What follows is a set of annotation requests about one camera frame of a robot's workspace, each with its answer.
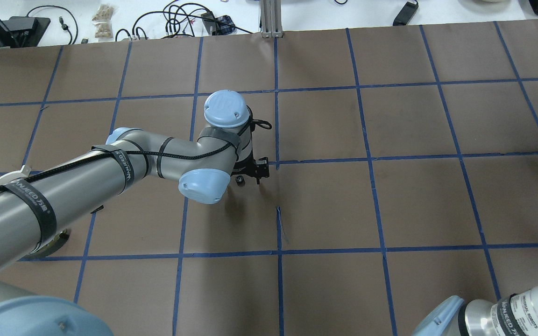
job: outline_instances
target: plastic bag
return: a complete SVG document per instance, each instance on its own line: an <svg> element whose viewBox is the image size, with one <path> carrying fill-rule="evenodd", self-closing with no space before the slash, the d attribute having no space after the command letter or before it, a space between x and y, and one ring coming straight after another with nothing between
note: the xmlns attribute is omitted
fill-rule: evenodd
<svg viewBox="0 0 538 336"><path fill-rule="evenodd" d="M111 21L99 21L94 23L96 38L112 38L113 32L111 31Z"/></svg>
<svg viewBox="0 0 538 336"><path fill-rule="evenodd" d="M115 7L108 4L99 6L99 10L92 17L92 24L95 27L94 37L96 38L112 38L113 31L111 30L111 17Z"/></svg>
<svg viewBox="0 0 538 336"><path fill-rule="evenodd" d="M102 4L92 17L92 21L110 21L114 10L115 7L109 6L108 4Z"/></svg>

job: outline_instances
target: grid of blue tape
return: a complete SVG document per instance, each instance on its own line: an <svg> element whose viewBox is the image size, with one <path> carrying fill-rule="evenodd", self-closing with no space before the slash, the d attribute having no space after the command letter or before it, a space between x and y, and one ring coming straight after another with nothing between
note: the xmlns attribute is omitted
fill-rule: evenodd
<svg viewBox="0 0 538 336"><path fill-rule="evenodd" d="M435 82L427 82L427 83L404 83L404 84L374 84L374 85L360 85L359 83L359 77L357 72L357 66L356 66L356 59L354 56L354 48L352 39L350 37L350 31L346 28L346 36L348 40L348 46L350 48L350 57L352 60L353 65L353 72L354 72L354 81L355 85L350 86L340 86L340 87L311 87L311 88L300 88L300 89L279 89L278 88L278 39L274 40L274 61L275 61L275 87L273 90L255 90L255 91L241 91L242 94L257 94L257 93L274 93L275 94L275 141L276 141L276 161L272 161L270 164L273 164L276 166L276 168L279 168L280 164L307 164L307 163L321 163L321 162L354 162L354 161L365 161L368 163L368 169L369 169L369 176L371 179L371 189L373 194L373 200L374 200L374 207L375 207L375 213L376 213L376 221L378 226L378 233L379 233L379 240L380 240L380 247L371 247L371 248L350 248L350 249L303 249L303 250L282 250L282 222L281 222L281 212L280 208L277 208L277 216L276 216L276 223L277 223L277 249L275 250L266 250L266 251L248 251L248 252L222 252L222 253L184 253L184 241L185 241L185 234L186 234L186 214L188 212L188 199L184 198L184 210L182 213L182 229L181 229L181 236L180 236L180 247L179 247L179 253L165 253L165 254L152 254L152 255L99 255L99 256L89 256L88 255L88 249L90 247L90 240L92 237L92 230L94 228L95 222L96 222L96 213L92 214L90 226L88 228L88 235L87 235L87 241L84 247L84 252L82 256L76 256L76 257L46 257L43 259L38 259L38 261L81 261L81 267L79 271L78 276L78 282L76 285L76 291L74 296L74 302L78 301L79 295L80 295L80 289L82 286L82 280L84 275L84 268L86 265L86 262L88 260L120 260L120 259L162 259L162 258L177 258L178 265L177 265L177 279L176 279L176 290L175 290L175 301L174 301L174 310L173 310L173 331L172 334L175 336L177 333L177 314L178 314L178 308L179 308L179 296L180 296L180 285L181 285L181 276L182 276L182 260L184 258L224 258L224 257L250 257L250 256L258 256L258 255L277 255L277 262L278 262L278 314L279 314L279 330L280 330L280 336L284 336L285 330L284 330L284 313L283 313L283 271L282 271L282 256L283 255L296 255L296 254L323 254L323 253L380 253L382 254L382 263L383 263L383 272L385 277L385 283L386 283L386 292L387 292L387 300L389 304L389 311L390 311L390 319L391 319L391 329L393 331L393 335L397 336L397 326L396 326L396 319L395 319L395 311L393 306L393 298L391 294L391 284L389 279L389 268L387 265L387 253L389 252L419 252L419 251L463 251L463 250L482 250L485 253L485 259L487 260L487 266L489 267L489 272L491 274L491 281L493 283L493 287L495 290L495 294L497 296L497 299L500 299L500 291L499 287L496 281L495 276L495 270L493 268L493 264L491 262L491 257L489 256L489 250L491 249L515 249L515 248L535 248L538 247L538 243L518 243L518 244L488 244L485 238L484 231L481 226L481 220L479 217L478 209L476 207L476 202L474 200L474 195L472 193L472 188L470 186L470 180L468 177L468 174L466 172L466 168L464 165L463 159L465 157L495 157L495 156L508 156L508 155L538 155L538 152L528 152L528 153L479 153L479 154L463 154L461 152L457 137L455 135L454 131L454 125L450 117L450 113L446 104L446 98L444 96L444 92L442 90L443 85L455 85L455 84L475 84L475 83L518 83L520 86L520 89L523 93L523 96L525 100L527 101L527 104L529 105L529 109L532 113L532 117L535 119L536 124L538 126L538 115L532 106L532 102L529 99L529 95L526 92L526 89L523 85L523 82L525 81L538 81L538 78L521 78L519 76L519 73L517 71L517 68L514 64L514 60L512 59L512 56L510 55L510 50L508 49L508 46L504 40L504 37L502 35L502 32L499 28L499 25L497 22L494 22L495 28L497 30L497 33L499 35L500 41L504 47L504 50L506 51L506 55L508 56L508 60L512 66L512 69L514 71L514 74L516 78L510 78L510 79L493 79L493 80L480 80L480 81L440 81L437 73L436 64L433 61L433 57L431 55L431 49L429 48L429 42L427 40L427 37L425 35L425 31L423 29L423 26L419 26L421 36L423 38L423 41L425 43L425 49L427 51L427 55L429 56L429 61L431 62L431 67L433 70L433 74L435 77ZM122 72L122 78L120 83L120 88L118 90L118 94L116 97L113 98L92 98L92 99L77 99L77 100L47 100L49 97L49 91L51 89L51 85L53 83L53 79L55 77L55 74L57 72L57 67L59 64L59 61L62 57L62 52L64 51L64 46L60 47L57 60L55 63L55 66L53 68L53 72L51 74L51 78L49 80L49 84L47 85L47 90L45 92L45 96L43 97L43 100L40 102L23 102L23 103L8 103L8 104L0 104L0 106L18 106L18 105L40 105L41 109L39 110L38 117L35 122L34 129L32 131L32 135L30 137L30 141L28 142L28 146L26 148L26 153L24 155L23 164L26 162L28 158L28 154L30 153L30 148L32 147L32 142L34 140L34 136L36 134L39 121L41 119L41 115L43 112L43 109L45 105L47 104L66 104L66 103L77 103L77 102L100 102L100 101L110 101L115 100L115 108L113 111L113 118L111 121L111 126L109 129L109 132L113 131L113 128L115 127L115 119L117 117L117 111L119 104L122 100L133 100L133 99L148 99L148 98L176 98L176 97L192 97L193 98L193 107L192 107L192 118L191 118L191 127L190 127L190 140L193 139L194 135L194 123L195 123L195 117L196 117L196 109L197 109L197 98L199 96L209 96L211 93L199 93L198 91L198 82L200 79L200 65L201 65L201 55L203 53L203 39L200 39L200 44L198 47L198 60L197 60L197 72L196 72L196 82L195 82L195 89L193 94L164 94L164 95L157 95L157 96L135 96L135 97L124 97L122 96L122 89L124 87L124 80L126 79L126 71L128 68L128 62L130 60L130 51L132 50L132 43L128 45L127 53L126 53L126 62L124 64L124 70ZM446 112L446 118L448 120L448 125L450 127L450 132L452 134L452 138L454 140L454 145L456 149L456 154L443 154L443 155L408 155L408 156L396 156L396 157L372 157L371 155L371 149L369 146L369 141L367 137L367 127L365 124L364 119L364 113L363 113L363 104L362 104L362 98L361 98L361 89L367 89L367 88L374 88L374 87L405 87L405 86L423 86L423 85L435 85L439 90L439 95L442 101L442 104L444 106L444 111ZM361 120L361 127L363 132L363 140L365 142L365 149L367 152L366 157L357 157L357 158L345 158L345 159L318 159L318 160L288 160L288 161L281 161L279 156L279 107L278 107L278 94L281 92L297 92L297 91L322 91L322 90L356 90L357 98L358 98L358 104L359 104L359 111L360 111L360 120ZM374 178L374 170L372 166L372 162L376 160L416 160L416 159L444 159L444 158L455 158L458 159L460 162L461 170L465 179L466 188L469 193L470 202L472 204L472 209L474 212L474 218L476 219L477 224L477 230L479 230L480 237L481 237L481 244L480 245L455 245L455 246L409 246L409 247L387 247L385 243L385 238L383 235L383 229L382 229L382 222L381 222L381 216L380 216L380 209L379 209L379 198L377 193L377 187L375 183Z"/></svg>

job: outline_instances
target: black velcro strap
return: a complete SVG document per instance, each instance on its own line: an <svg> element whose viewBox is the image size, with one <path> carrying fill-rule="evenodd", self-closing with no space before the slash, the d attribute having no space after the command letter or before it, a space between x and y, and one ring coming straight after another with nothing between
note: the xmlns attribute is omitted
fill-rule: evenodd
<svg viewBox="0 0 538 336"><path fill-rule="evenodd" d="M132 183L134 183L134 168L132 167L132 162L130 162L130 159L128 159L128 154L126 154L124 149L113 145L94 145L92 150L113 154L115 161L118 162L122 171L124 172L124 189L122 189L121 193L132 186Z"/></svg>
<svg viewBox="0 0 538 336"><path fill-rule="evenodd" d="M209 138L216 138L219 140L227 141L235 148L235 150L237 151L237 155L240 155L238 147L240 146L241 139L238 134L224 131L218 127L207 127L202 132L200 132L200 136L198 138L205 138L207 136Z"/></svg>
<svg viewBox="0 0 538 336"><path fill-rule="evenodd" d="M514 317L514 311L512 311L510 300L514 296L516 294L501 299L497 303L497 318L499 319L500 327L502 327L502 330L507 336L526 336L522 328L520 328L518 321L516 321L516 317Z"/></svg>
<svg viewBox="0 0 538 336"><path fill-rule="evenodd" d="M38 250L43 243L49 242L58 234L57 218L51 204L40 191L24 179L17 179L5 184L4 187L23 200L34 213L41 228L41 241L35 248L35 251Z"/></svg>

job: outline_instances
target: light blue joint cap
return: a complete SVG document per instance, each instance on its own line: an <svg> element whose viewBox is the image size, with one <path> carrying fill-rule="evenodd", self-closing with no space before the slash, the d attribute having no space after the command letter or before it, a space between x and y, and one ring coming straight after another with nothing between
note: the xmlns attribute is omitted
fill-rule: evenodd
<svg viewBox="0 0 538 336"><path fill-rule="evenodd" d="M105 145L109 145L109 143L116 142L120 138L120 136L122 136L125 132L131 131L131 130L141 130L141 129L130 128L130 127L118 127L113 132L111 132L109 136L107 136L107 141L105 141Z"/></svg>
<svg viewBox="0 0 538 336"><path fill-rule="evenodd" d="M450 296L425 317L412 336L441 336L463 303L459 296Z"/></svg>
<svg viewBox="0 0 538 336"><path fill-rule="evenodd" d="M0 302L0 335L113 336L107 325L77 304L50 296Z"/></svg>
<svg viewBox="0 0 538 336"><path fill-rule="evenodd" d="M216 204L230 184L230 174L223 170L190 170L180 178L177 188L182 195L202 204Z"/></svg>
<svg viewBox="0 0 538 336"><path fill-rule="evenodd" d="M246 124L250 117L241 94L232 90L220 90L205 101L205 119L221 128L234 128Z"/></svg>

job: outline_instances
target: white table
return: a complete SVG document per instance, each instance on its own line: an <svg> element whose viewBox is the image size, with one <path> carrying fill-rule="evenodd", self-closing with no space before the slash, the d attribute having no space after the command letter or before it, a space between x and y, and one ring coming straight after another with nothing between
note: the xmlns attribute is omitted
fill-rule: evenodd
<svg viewBox="0 0 538 336"><path fill-rule="evenodd" d="M410 21L412 25L538 18L532 12L529 0L505 0L498 3L482 0L419 1L420 7ZM103 3L117 7L112 19L114 34L120 28L132 30L137 17L148 11L162 10L168 2L170 0L103 0ZM180 0L177 4L186 2L189 1ZM260 11L257 1L191 0L190 2L207 6L216 16L225 14L231 16L239 27L252 32L260 31ZM72 11L78 21L77 43L82 38L88 38L89 43L112 41L94 38L94 26L90 19L100 3L100 0L0 0L0 17L6 20L13 15L25 15L29 9L40 5L63 6ZM333 0L282 0L282 24L284 31L391 26L405 3L406 0L348 0L347 4L339 6ZM63 10L43 9L33 15L51 18L51 25L39 45L67 43L68 33L62 31L57 21L60 15L64 17L72 33L75 30L71 17ZM165 20L161 14L150 15L141 20L139 26L143 27L151 38L165 36ZM194 26L196 36L206 35L200 20L197 20Z"/></svg>

